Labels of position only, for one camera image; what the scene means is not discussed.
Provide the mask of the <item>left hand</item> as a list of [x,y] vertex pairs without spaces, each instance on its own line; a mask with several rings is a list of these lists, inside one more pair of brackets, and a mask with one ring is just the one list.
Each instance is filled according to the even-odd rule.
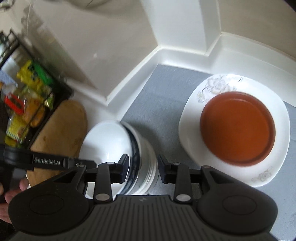
[[16,195],[18,195],[22,191],[25,191],[28,188],[28,186],[29,186],[29,181],[25,177],[22,180],[20,180],[18,189],[10,190],[4,195],[5,202],[0,204],[0,217],[1,217],[2,221],[11,224],[11,220],[10,220],[9,214],[8,214],[9,203]]

